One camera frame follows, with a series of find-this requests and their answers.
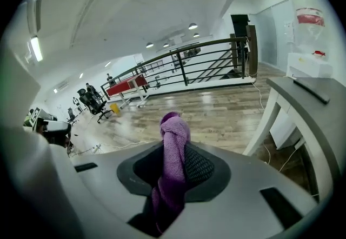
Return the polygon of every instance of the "black railing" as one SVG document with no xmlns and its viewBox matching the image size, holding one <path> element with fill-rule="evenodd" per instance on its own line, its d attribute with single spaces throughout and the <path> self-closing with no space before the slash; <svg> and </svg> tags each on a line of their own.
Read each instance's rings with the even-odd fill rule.
<svg viewBox="0 0 346 239">
<path fill-rule="evenodd" d="M 194 45 L 190 45 L 187 46 L 185 48 L 179 48 L 177 50 L 174 50 L 173 52 L 170 51 L 167 54 L 164 55 L 160 55 L 158 57 L 155 57 L 153 59 L 150 59 L 146 62 L 143 62 L 127 71 L 125 71 L 124 73 L 118 75 L 117 77 L 113 78 L 112 80 L 109 80 L 108 82 L 104 83 L 101 88 L 104 92 L 104 94 L 106 95 L 106 97 L 108 99 L 109 96 L 106 92 L 106 89 L 109 88 L 109 83 L 111 81 L 122 81 L 126 78 L 141 74 L 142 72 L 145 72 L 145 78 L 147 79 L 148 82 L 148 86 L 144 86 L 142 87 L 142 90 L 144 90 L 145 92 L 147 91 L 148 88 L 159 88 L 161 86 L 166 86 L 166 85 L 171 85 L 171 84 L 176 84 L 176 83 L 184 83 L 185 86 L 188 86 L 189 83 L 193 83 L 193 82 L 198 82 L 198 81 L 203 81 L 203 79 L 210 79 L 211 77 L 221 77 L 221 76 L 226 76 L 228 74 L 224 73 L 224 74 L 217 74 L 218 72 L 220 72 L 222 69 L 224 68 L 229 68 L 230 70 L 232 69 L 239 77 L 241 78 L 245 78 L 245 60 L 246 60 L 246 55 L 248 55 L 247 51 L 245 51 L 245 43 L 247 40 L 250 40 L 251 38 L 248 37 L 233 37 L 233 38 L 226 38 L 226 39 L 221 39 L 221 40 L 215 40 L 215 41 L 208 41 L 208 42 L 204 42 L 204 43 L 199 43 L 199 44 L 194 44 Z M 218 59 L 211 59 L 211 60 L 206 60 L 206 61 L 202 61 L 202 62 L 197 62 L 197 63 L 193 63 L 193 64 L 187 64 L 184 65 L 183 60 L 187 59 L 187 58 L 191 58 L 191 57 L 181 57 L 181 55 L 177 55 L 177 54 L 181 54 L 184 53 L 185 51 L 189 51 L 191 49 L 196 49 L 196 48 L 201 48 L 201 47 L 205 47 L 205 46 L 210 46 L 210 45 L 218 45 L 218 44 L 222 44 L 222 43 L 230 43 L 230 48 L 228 49 L 222 49 L 222 50 L 217 50 L 217 51 L 212 51 L 212 52 L 206 52 L 204 54 L 196 54 L 192 57 L 197 57 L 197 56 L 204 56 L 204 55 L 210 55 L 210 54 L 216 54 L 219 52 L 222 52 L 222 56 L 220 56 L 220 58 Z M 173 67 L 170 69 L 166 69 L 165 66 L 169 65 L 169 64 L 173 64 L 174 61 L 168 62 L 168 63 L 162 63 L 162 59 L 172 56 L 176 54 L 177 58 L 178 58 L 178 62 L 179 62 L 179 66 L 178 68 Z M 198 64 L 203 64 L 203 63 L 209 63 L 209 62 L 213 62 L 213 64 L 209 64 L 208 67 L 204 68 L 204 69 L 199 69 L 199 70 L 190 70 L 189 71 L 189 67 L 193 66 L 193 65 L 198 65 Z M 145 69 L 145 66 L 150 65 L 150 70 L 153 71 L 153 74 L 148 75 L 147 71 L 143 71 L 143 69 Z M 192 73 L 197 73 L 197 72 L 201 72 L 200 75 L 198 75 L 197 77 L 189 77 L 190 74 Z M 178 76 L 182 76 L 182 79 L 179 81 L 176 81 L 175 79 L 172 79 L 174 77 L 178 77 Z"/>
</svg>

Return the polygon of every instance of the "metal railing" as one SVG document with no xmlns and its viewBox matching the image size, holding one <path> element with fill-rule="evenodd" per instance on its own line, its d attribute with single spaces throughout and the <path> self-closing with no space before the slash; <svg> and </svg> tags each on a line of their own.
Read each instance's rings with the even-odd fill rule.
<svg viewBox="0 0 346 239">
<path fill-rule="evenodd" d="M 255 31 L 255 27 L 254 26 L 250 26 L 253 27 L 254 30 L 252 30 L 252 35 L 256 35 L 256 31 Z M 245 61 L 248 60 L 249 58 L 248 56 L 248 52 L 247 49 L 245 48 L 245 44 L 247 42 L 247 40 L 249 40 L 249 45 L 250 47 L 254 50 L 254 53 L 251 53 L 252 56 L 256 56 L 256 62 L 257 62 L 257 42 L 252 41 L 251 37 L 250 37 L 250 32 L 251 32 L 250 28 L 248 30 L 248 36 L 247 37 L 233 37 L 233 38 L 226 38 L 226 39 L 220 39 L 220 40 L 215 40 L 215 41 L 208 41 L 208 42 L 204 42 L 204 43 L 199 43 L 199 44 L 195 44 L 195 45 L 191 45 L 191 46 L 187 46 L 185 48 L 179 48 L 178 50 L 175 51 L 170 51 L 164 55 L 160 55 L 158 57 L 155 57 L 153 59 L 150 59 L 148 61 L 145 61 L 125 72 L 123 72 L 122 74 L 116 76 L 115 78 L 107 81 L 106 83 L 104 83 L 103 85 L 101 85 L 101 89 L 103 90 L 105 96 L 110 99 L 110 97 L 108 96 L 106 89 L 109 88 L 109 83 L 112 81 L 115 82 L 119 82 L 122 81 L 126 78 L 132 77 L 132 76 L 136 76 L 138 74 L 141 74 L 141 69 L 145 68 L 146 65 L 151 65 L 150 66 L 150 70 L 153 70 L 154 73 L 151 75 L 148 75 L 148 73 L 145 73 L 145 78 L 148 81 L 148 85 L 147 86 L 143 86 L 141 90 L 144 90 L 145 92 L 147 92 L 148 88 L 159 88 L 161 86 L 166 86 L 166 85 L 171 85 L 171 84 L 176 84 L 176 83 L 184 83 L 185 86 L 188 86 L 189 83 L 193 83 L 195 81 L 202 81 L 204 78 L 209 79 L 210 77 L 218 77 L 218 76 L 226 76 L 228 73 L 223 73 L 223 74 L 217 74 L 219 71 L 221 71 L 224 68 L 232 68 L 234 70 L 235 73 L 237 73 L 241 78 L 245 78 Z M 178 61 L 179 61 L 179 67 L 176 68 L 170 68 L 170 69 L 166 69 L 165 70 L 165 65 L 169 65 L 169 64 L 173 64 L 174 61 L 170 61 L 168 63 L 160 63 L 160 65 L 157 65 L 155 67 L 152 66 L 153 63 L 157 62 L 157 61 L 161 61 L 162 59 L 172 56 L 173 54 L 179 54 L 179 53 L 184 53 L 184 51 L 189 51 L 190 49 L 196 49 L 196 48 L 201 48 L 201 47 L 205 47 L 205 46 L 210 46 L 210 45 L 218 45 L 218 44 L 222 44 L 222 43 L 230 43 L 230 48 L 227 49 L 222 49 L 222 50 L 216 50 L 216 51 L 211 51 L 211 52 L 206 52 L 203 54 L 196 54 L 193 57 L 198 57 L 198 56 L 205 56 L 205 55 L 211 55 L 211 54 L 217 54 L 219 52 L 222 52 L 222 56 L 220 56 L 220 58 L 217 59 L 209 59 L 209 60 L 205 60 L 205 61 L 201 61 L 201 62 L 197 62 L 197 63 L 193 63 L 193 64 L 186 64 L 184 65 L 183 61 L 185 59 L 191 58 L 190 57 L 181 57 L 180 55 L 177 55 Z M 208 66 L 206 68 L 203 69 L 198 69 L 198 70 L 190 70 L 189 71 L 189 67 L 193 66 L 193 65 L 198 65 L 198 64 L 203 64 L 203 63 L 210 63 L 212 62 L 212 64 L 208 64 Z M 203 76 L 203 73 L 205 71 L 209 71 L 209 73 L 215 71 L 214 75 L 211 76 Z M 250 75 L 251 72 L 255 72 L 257 73 L 257 66 L 256 67 L 252 67 L 250 66 Z M 164 73 L 169 73 L 171 72 L 170 76 L 163 76 L 161 77 L 160 75 L 164 74 Z M 192 73 L 197 73 L 197 72 L 201 72 L 200 75 L 198 75 L 197 77 L 193 77 L 193 78 L 189 78 L 189 74 Z M 174 77 L 178 77 L 178 76 L 182 76 L 182 79 L 179 81 L 173 81 L 170 82 L 169 79 L 172 79 Z"/>
</svg>

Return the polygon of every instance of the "desk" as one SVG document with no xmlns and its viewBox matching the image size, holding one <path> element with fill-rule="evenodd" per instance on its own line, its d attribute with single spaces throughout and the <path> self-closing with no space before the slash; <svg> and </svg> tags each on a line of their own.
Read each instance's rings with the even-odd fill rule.
<svg viewBox="0 0 346 239">
<path fill-rule="evenodd" d="M 244 155 L 252 155 L 263 142 L 282 108 L 306 141 L 320 200 L 324 199 L 345 169 L 346 88 L 331 78 L 302 78 L 330 97 L 324 105 L 287 77 L 267 80 L 271 86 L 263 117 Z"/>
<path fill-rule="evenodd" d="M 131 90 L 131 89 L 136 89 L 136 92 L 138 93 L 139 97 L 141 98 L 141 102 L 137 105 L 137 107 L 140 107 L 144 102 L 147 100 L 149 97 L 149 94 L 147 93 L 146 96 L 143 96 L 140 87 L 148 85 L 147 81 L 145 80 L 143 74 L 129 77 L 127 79 L 124 79 L 123 81 L 120 81 L 119 83 L 113 85 L 112 87 L 107 89 L 107 93 L 109 96 L 113 96 L 116 94 L 119 94 L 120 98 L 123 101 L 123 104 L 119 107 L 122 108 L 126 104 L 128 104 L 131 101 L 131 98 L 125 99 L 123 93 Z"/>
</svg>

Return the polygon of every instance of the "red desk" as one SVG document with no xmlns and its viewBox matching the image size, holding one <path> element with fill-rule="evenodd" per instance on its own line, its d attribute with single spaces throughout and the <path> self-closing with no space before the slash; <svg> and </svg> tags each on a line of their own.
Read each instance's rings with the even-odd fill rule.
<svg viewBox="0 0 346 239">
<path fill-rule="evenodd" d="M 144 86 L 144 85 L 148 85 L 148 83 L 143 77 L 143 75 L 140 74 L 137 76 L 124 79 L 123 81 L 120 81 L 119 83 L 113 85 L 112 87 L 107 89 L 107 93 L 110 97 L 119 94 L 120 98 L 123 100 L 123 104 L 120 106 L 120 108 L 122 108 L 122 106 L 128 104 L 128 102 L 130 102 L 131 100 L 131 98 L 125 99 L 123 92 L 128 91 L 130 89 L 136 89 L 136 92 L 138 93 L 139 97 L 142 100 L 141 103 L 137 105 L 137 107 L 139 107 L 149 97 L 149 94 L 147 94 L 144 97 L 139 89 L 141 86 Z"/>
</svg>

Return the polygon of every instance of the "yellow bin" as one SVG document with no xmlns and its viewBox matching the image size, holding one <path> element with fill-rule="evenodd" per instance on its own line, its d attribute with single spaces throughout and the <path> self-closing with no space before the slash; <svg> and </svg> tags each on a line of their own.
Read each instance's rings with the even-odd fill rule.
<svg viewBox="0 0 346 239">
<path fill-rule="evenodd" d="M 111 104 L 109 107 L 110 107 L 110 109 L 111 109 L 114 113 L 116 113 L 116 114 L 119 114 L 119 113 L 120 113 L 119 107 L 117 106 L 116 103 Z"/>
</svg>

